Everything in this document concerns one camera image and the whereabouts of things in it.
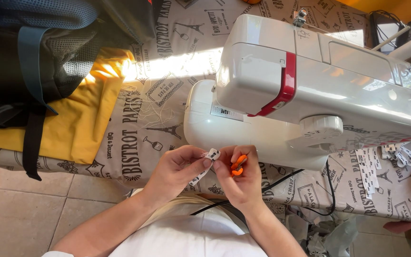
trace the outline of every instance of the red trim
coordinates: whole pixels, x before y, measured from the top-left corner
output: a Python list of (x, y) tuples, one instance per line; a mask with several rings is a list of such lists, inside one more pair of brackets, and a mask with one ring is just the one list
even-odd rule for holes
[(282, 82), (280, 86), (280, 92), (275, 99), (266, 104), (261, 111), (256, 115), (248, 114), (248, 117), (254, 116), (266, 116), (276, 109), (272, 108), (276, 106), (279, 102), (288, 102), (294, 96), (295, 88), (295, 77), (296, 77), (296, 55), (286, 52), (286, 63), (285, 68), (282, 68)]

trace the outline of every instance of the white sewing machine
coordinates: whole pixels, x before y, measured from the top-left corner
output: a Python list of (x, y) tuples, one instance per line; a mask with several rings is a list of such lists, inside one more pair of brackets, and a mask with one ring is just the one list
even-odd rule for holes
[(254, 144), (262, 162), (321, 170), (332, 152), (411, 141), (411, 64), (241, 15), (216, 80), (191, 89), (184, 126), (202, 149)]

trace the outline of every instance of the small scissors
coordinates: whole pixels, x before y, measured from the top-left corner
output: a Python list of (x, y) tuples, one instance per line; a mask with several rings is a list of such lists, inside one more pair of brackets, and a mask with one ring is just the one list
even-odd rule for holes
[(242, 174), (242, 172), (243, 172), (242, 164), (243, 164), (244, 162), (246, 162), (247, 160), (248, 160), (248, 158), (247, 158), (246, 155), (241, 155), (241, 156), (239, 157), (239, 159), (237, 159), (237, 161), (234, 162), (234, 163), (231, 165), (231, 170), (232, 170), (231, 177), (233, 177), (233, 176), (238, 176), (238, 175)]

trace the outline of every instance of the white shirt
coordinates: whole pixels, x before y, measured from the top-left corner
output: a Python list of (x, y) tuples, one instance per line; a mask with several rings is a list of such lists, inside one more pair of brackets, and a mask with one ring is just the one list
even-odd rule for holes
[[(139, 230), (124, 240), (109, 257), (266, 257), (242, 221), (221, 208), (206, 207), (200, 197), (178, 197), (160, 207)], [(72, 257), (48, 252), (43, 257)]]

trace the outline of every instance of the fingernail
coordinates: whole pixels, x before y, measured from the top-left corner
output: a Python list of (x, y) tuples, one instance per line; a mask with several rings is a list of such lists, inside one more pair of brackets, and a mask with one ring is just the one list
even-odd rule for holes
[(212, 164), (212, 161), (210, 159), (205, 158), (203, 164), (204, 167), (209, 167)]
[(221, 167), (221, 161), (214, 161), (213, 162), (213, 167), (215, 169), (219, 169)]

